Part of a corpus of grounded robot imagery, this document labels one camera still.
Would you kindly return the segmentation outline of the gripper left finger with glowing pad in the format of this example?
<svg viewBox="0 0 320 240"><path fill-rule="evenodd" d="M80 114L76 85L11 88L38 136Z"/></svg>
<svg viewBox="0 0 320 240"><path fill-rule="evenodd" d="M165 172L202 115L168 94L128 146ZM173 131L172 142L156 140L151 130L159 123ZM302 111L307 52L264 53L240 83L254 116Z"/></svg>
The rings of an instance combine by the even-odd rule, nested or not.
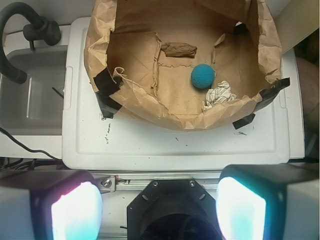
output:
<svg viewBox="0 0 320 240"><path fill-rule="evenodd" d="M96 240L103 199L86 170L2 170L2 240Z"/></svg>

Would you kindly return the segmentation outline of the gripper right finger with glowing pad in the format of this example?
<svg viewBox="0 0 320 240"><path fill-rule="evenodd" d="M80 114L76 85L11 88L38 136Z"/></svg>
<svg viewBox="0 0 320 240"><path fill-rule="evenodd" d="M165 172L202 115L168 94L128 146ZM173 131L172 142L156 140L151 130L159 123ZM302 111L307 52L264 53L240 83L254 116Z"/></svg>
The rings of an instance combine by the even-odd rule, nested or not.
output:
<svg viewBox="0 0 320 240"><path fill-rule="evenodd" d="M320 165L228 165L216 190L216 214L226 240L318 240Z"/></svg>

